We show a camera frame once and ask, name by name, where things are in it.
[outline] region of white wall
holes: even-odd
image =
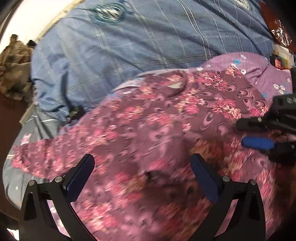
[[[11,18],[0,43],[0,53],[9,44],[10,36],[17,34],[26,44],[73,0],[24,0]]]

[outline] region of brown wooden surface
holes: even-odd
[[[25,113],[26,108],[25,101],[7,100],[0,94],[0,212],[17,220],[19,220],[20,211],[12,206],[5,197],[2,169],[6,156],[21,129],[18,121]]]

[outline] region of paisley pattern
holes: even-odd
[[[291,170],[243,148],[247,133],[234,128],[237,119],[267,110],[260,92],[233,66],[148,75],[141,87],[87,113],[67,133],[16,147],[12,164],[53,179],[90,153],[95,169],[72,205],[98,240],[187,240],[212,207],[189,166],[190,153],[200,153],[222,175],[257,180],[269,236],[289,208]],[[277,132],[266,135],[287,140]]]

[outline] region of gray fabric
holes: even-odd
[[[33,53],[39,104],[64,121],[72,106],[90,110],[145,71],[200,66],[230,52],[268,57],[272,36],[258,1],[86,0]]]
[[[17,208],[21,208],[22,200],[25,194],[27,184],[34,179],[38,183],[47,182],[47,180],[35,177],[30,173],[25,173],[20,169],[11,166],[12,156],[14,154],[13,147],[20,145],[24,135],[32,134],[29,142],[37,142],[44,138],[53,138],[58,135],[61,123],[53,119],[44,112],[35,110],[29,118],[28,122],[23,126],[12,148],[7,156],[3,166],[2,179],[6,198]]]

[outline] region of silver screw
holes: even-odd
[[[256,180],[254,180],[254,179],[251,179],[251,180],[250,180],[250,183],[251,183],[252,185],[256,185],[256,184],[257,184]]]
[[[63,180],[62,177],[56,177],[56,178],[54,179],[54,181],[55,181],[56,183],[59,183],[59,182],[61,182],[62,180]]]
[[[222,177],[222,180],[223,180],[224,182],[229,182],[229,181],[230,181],[230,177],[229,177],[229,176],[223,176],[223,177]]]
[[[29,186],[33,186],[34,184],[35,184],[35,180],[31,180],[31,181],[29,181]]]

